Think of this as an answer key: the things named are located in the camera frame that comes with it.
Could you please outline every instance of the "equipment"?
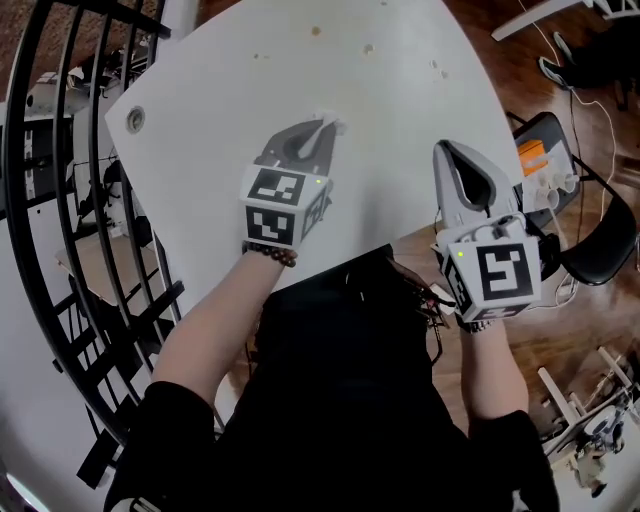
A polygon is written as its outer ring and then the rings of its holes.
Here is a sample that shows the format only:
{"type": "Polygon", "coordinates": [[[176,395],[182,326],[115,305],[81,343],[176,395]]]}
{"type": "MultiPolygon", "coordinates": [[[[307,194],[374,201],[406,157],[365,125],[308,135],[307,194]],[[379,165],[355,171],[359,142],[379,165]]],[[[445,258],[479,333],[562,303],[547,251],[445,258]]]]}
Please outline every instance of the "equipment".
{"type": "Polygon", "coordinates": [[[337,129],[321,119],[275,134],[245,171],[240,193],[244,240],[296,249],[331,204],[328,178],[337,129]],[[301,150],[318,132],[308,156],[301,150]]]}
{"type": "Polygon", "coordinates": [[[434,148],[441,271],[464,322],[515,316],[540,300],[538,241],[506,174],[477,151],[452,141],[434,148]]]}

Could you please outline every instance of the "white cable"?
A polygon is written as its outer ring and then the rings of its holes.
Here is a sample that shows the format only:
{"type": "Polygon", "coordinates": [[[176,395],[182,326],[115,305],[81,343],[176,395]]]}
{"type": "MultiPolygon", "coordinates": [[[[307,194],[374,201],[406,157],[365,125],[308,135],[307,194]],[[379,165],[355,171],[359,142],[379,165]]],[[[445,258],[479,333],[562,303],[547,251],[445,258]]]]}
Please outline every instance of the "white cable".
{"type": "MultiPolygon", "coordinates": [[[[520,4],[520,7],[522,7],[522,10],[524,12],[527,12],[527,8],[522,3],[522,0],[518,0],[518,3],[520,4]]],[[[536,27],[538,32],[540,32],[540,35],[542,36],[542,39],[544,39],[544,42],[547,43],[547,46],[551,49],[551,52],[553,53],[553,57],[556,60],[556,64],[558,66],[560,66],[560,59],[558,58],[558,54],[556,53],[556,49],[549,42],[549,40],[547,39],[547,36],[544,35],[544,32],[540,29],[538,24],[534,23],[533,26],[536,27]]],[[[602,103],[600,103],[599,101],[594,100],[594,101],[590,101],[588,103],[585,103],[584,101],[582,101],[580,96],[578,96],[578,94],[576,93],[576,91],[575,91],[575,89],[573,87],[569,87],[569,89],[571,90],[571,94],[573,94],[575,96],[575,98],[578,100],[578,102],[582,106],[589,107],[591,105],[598,105],[602,109],[604,114],[607,116],[607,120],[609,121],[609,128],[611,128],[611,140],[613,142],[613,155],[611,157],[611,172],[609,173],[609,177],[607,178],[607,185],[608,185],[609,182],[613,179],[613,175],[615,174],[615,171],[616,171],[616,154],[618,152],[618,145],[616,143],[616,134],[615,134],[615,131],[613,129],[613,121],[611,120],[611,116],[609,115],[609,112],[607,112],[607,109],[604,108],[602,106],[602,103]]],[[[605,194],[605,192],[606,192],[606,189],[603,188],[602,189],[602,198],[601,198],[601,201],[600,201],[600,220],[602,220],[603,217],[604,217],[604,194],[605,194]]],[[[559,229],[558,221],[557,221],[557,219],[555,217],[555,212],[553,211],[552,208],[550,208],[550,211],[551,211],[551,215],[553,217],[553,220],[555,222],[556,229],[558,230],[558,233],[560,234],[561,230],[559,229]]],[[[575,298],[575,296],[578,294],[578,282],[573,277],[571,278],[572,279],[571,287],[573,289],[573,294],[565,302],[563,302],[562,304],[560,304],[558,302],[558,292],[564,286],[565,281],[567,280],[568,277],[570,277],[570,274],[567,274],[562,279],[562,281],[560,282],[560,285],[558,285],[558,287],[556,288],[556,305],[555,306],[536,306],[536,307],[533,307],[531,309],[555,309],[557,307],[562,307],[562,306],[566,306],[567,304],[569,304],[569,302],[571,302],[575,298]]]]}
{"type": "MultiPolygon", "coordinates": [[[[518,3],[520,4],[520,7],[522,7],[522,10],[524,12],[527,12],[527,8],[523,5],[522,0],[518,0],[518,3]]],[[[551,51],[553,52],[553,56],[556,59],[556,64],[560,66],[560,59],[558,58],[556,49],[549,42],[549,40],[547,39],[547,36],[544,35],[544,32],[540,29],[538,24],[534,23],[533,26],[536,27],[538,32],[540,32],[542,39],[544,39],[545,43],[547,43],[549,48],[551,48],[551,51]]],[[[607,112],[607,109],[604,108],[602,106],[602,103],[600,103],[599,101],[590,101],[588,103],[585,103],[584,101],[582,101],[580,96],[578,96],[578,94],[576,93],[573,87],[569,87],[569,89],[571,90],[571,93],[575,96],[575,98],[578,100],[578,102],[582,106],[589,107],[591,105],[598,105],[602,109],[604,114],[607,116],[607,120],[609,121],[609,128],[611,128],[611,140],[613,141],[613,156],[611,157],[611,172],[609,173],[609,177],[607,178],[607,185],[608,185],[609,182],[613,179],[613,175],[615,174],[615,171],[616,171],[616,154],[618,152],[618,145],[616,144],[616,135],[615,135],[615,131],[613,130],[613,122],[611,121],[611,116],[609,115],[609,112],[607,112]]],[[[602,200],[600,202],[600,220],[602,220],[602,218],[604,217],[604,194],[606,191],[607,190],[605,188],[602,189],[602,200]]]]}
{"type": "MultiPolygon", "coordinates": [[[[609,121],[609,128],[611,128],[611,140],[613,141],[613,156],[611,157],[611,172],[609,173],[609,177],[607,178],[607,185],[608,185],[609,182],[613,179],[613,175],[616,172],[616,154],[618,152],[618,145],[616,144],[616,135],[613,130],[613,121],[611,121],[611,116],[609,115],[609,112],[607,112],[607,109],[602,106],[602,103],[600,103],[599,101],[590,101],[589,103],[585,103],[580,99],[580,96],[576,94],[575,89],[571,89],[571,92],[576,97],[576,99],[580,102],[580,104],[585,107],[588,107],[591,105],[598,105],[602,109],[604,114],[607,116],[607,120],[609,121]]],[[[607,191],[606,188],[602,189],[602,200],[600,203],[600,220],[602,220],[602,218],[604,217],[604,194],[606,191],[607,191]]]]}

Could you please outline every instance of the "beaded bracelet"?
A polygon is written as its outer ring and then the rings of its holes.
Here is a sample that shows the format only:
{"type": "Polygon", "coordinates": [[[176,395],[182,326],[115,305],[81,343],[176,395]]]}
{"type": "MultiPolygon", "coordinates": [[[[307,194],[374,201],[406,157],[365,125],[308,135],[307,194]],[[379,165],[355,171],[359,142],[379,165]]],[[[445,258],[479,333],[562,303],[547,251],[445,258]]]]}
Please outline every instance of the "beaded bracelet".
{"type": "Polygon", "coordinates": [[[260,252],[289,268],[296,266],[296,258],[298,257],[298,255],[291,249],[271,247],[270,245],[258,244],[255,242],[244,242],[242,244],[242,254],[247,251],[260,252]]]}

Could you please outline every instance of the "black sleeve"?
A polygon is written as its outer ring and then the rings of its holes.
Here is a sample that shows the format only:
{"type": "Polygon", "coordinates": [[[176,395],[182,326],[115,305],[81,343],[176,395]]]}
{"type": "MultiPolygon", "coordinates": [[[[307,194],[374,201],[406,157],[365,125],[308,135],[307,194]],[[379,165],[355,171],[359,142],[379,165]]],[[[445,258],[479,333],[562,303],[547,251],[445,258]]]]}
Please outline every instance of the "black sleeve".
{"type": "Polygon", "coordinates": [[[198,395],[169,382],[151,384],[118,459],[104,510],[128,498],[144,498],[162,511],[188,510],[194,491],[205,488],[213,428],[213,410],[198,395]]]}
{"type": "Polygon", "coordinates": [[[520,498],[532,512],[560,510],[553,473],[538,431],[524,411],[471,423],[470,439],[482,471],[496,490],[520,498]]]}

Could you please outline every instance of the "black shirt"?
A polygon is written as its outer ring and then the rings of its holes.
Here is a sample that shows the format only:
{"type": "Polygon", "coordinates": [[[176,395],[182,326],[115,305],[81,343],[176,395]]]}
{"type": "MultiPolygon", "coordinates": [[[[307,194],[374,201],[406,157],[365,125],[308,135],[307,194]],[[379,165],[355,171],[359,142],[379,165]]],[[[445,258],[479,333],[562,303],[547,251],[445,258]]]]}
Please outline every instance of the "black shirt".
{"type": "Polygon", "coordinates": [[[257,335],[260,363],[217,442],[204,400],[152,384],[105,510],[142,497],[162,512],[388,500],[511,511],[514,491],[531,510],[559,510],[528,415],[473,422],[467,438],[431,382],[413,299],[388,286],[386,267],[375,280],[370,265],[358,270],[272,295],[257,335]]]}

